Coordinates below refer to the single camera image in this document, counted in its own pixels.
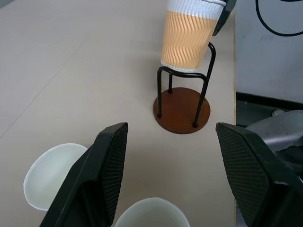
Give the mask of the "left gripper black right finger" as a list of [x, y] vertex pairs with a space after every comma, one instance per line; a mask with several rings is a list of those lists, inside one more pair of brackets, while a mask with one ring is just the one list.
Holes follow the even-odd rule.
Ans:
[[243, 127], [219, 122], [228, 183], [248, 227], [303, 227], [303, 180], [262, 138]]

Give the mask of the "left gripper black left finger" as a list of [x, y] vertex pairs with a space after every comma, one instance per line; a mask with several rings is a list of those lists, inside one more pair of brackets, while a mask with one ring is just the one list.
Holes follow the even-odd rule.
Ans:
[[128, 124], [101, 131], [73, 164], [40, 227], [111, 227], [124, 173]]

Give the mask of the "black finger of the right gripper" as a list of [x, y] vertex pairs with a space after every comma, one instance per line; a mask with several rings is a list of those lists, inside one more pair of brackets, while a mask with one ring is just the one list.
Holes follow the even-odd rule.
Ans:
[[234, 9], [237, 0], [223, 0], [223, 1], [226, 3], [226, 6], [223, 8], [223, 11], [220, 15], [220, 18], [213, 32], [213, 36], [216, 36], [221, 30], [221, 28], [224, 26], [232, 10]]

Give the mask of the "orange and white ribbed cup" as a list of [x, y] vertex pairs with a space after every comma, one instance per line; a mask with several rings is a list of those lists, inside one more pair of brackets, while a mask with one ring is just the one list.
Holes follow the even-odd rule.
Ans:
[[168, 0], [161, 64], [196, 72], [225, 6], [223, 0]]

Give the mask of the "white paper cup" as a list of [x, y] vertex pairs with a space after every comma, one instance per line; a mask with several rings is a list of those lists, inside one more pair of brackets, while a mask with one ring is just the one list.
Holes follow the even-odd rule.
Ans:
[[87, 151], [80, 144], [65, 143], [42, 154], [30, 167], [23, 183], [26, 201], [47, 211], [73, 164]]
[[162, 198], [147, 198], [130, 206], [115, 227], [191, 227], [184, 213]]

